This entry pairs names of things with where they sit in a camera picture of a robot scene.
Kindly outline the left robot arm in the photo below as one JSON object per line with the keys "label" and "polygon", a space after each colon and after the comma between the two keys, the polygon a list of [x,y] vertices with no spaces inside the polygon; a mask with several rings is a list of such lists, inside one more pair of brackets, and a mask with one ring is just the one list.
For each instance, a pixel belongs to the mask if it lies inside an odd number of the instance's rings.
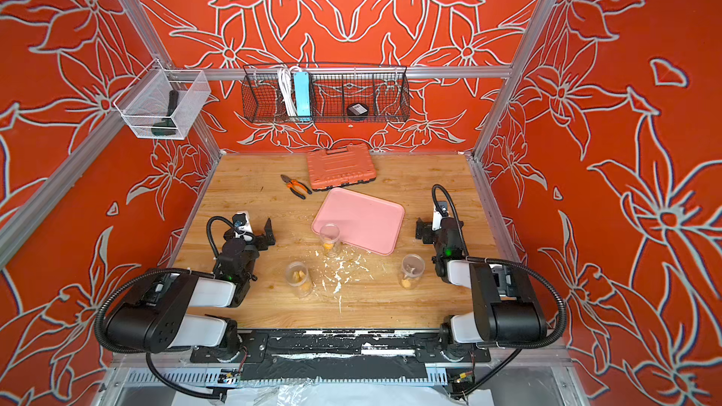
{"label": "left robot arm", "polygon": [[231,219],[213,216],[206,234],[214,253],[212,272],[148,270],[108,295],[93,325],[102,347],[125,354],[204,348],[221,359],[240,353],[235,320],[189,310],[242,304],[257,280],[254,269],[261,252],[276,244],[273,222],[268,219],[263,233],[256,234],[245,212]]}

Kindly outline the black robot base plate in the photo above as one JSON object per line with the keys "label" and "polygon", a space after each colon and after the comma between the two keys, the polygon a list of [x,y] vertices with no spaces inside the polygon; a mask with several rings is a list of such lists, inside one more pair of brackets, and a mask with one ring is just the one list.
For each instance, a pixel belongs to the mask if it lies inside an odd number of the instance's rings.
{"label": "black robot base plate", "polygon": [[234,356],[197,348],[193,364],[216,365],[234,383],[398,383],[446,385],[481,368],[490,353],[477,344],[444,343],[432,329],[254,329],[238,332]]}

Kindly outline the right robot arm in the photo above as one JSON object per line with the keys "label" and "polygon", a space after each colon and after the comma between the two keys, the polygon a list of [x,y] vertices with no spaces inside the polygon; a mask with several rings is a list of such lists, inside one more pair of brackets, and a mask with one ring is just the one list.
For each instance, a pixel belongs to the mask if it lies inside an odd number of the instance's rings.
{"label": "right robot arm", "polygon": [[[436,275],[447,284],[469,289],[472,311],[447,317],[440,327],[440,345],[538,349],[560,340],[569,323],[565,300],[543,276],[528,266],[505,259],[474,258],[464,251],[463,224],[453,217],[437,222],[417,219],[416,238],[431,245]],[[547,319],[532,286],[537,280],[552,295],[557,315]]]}

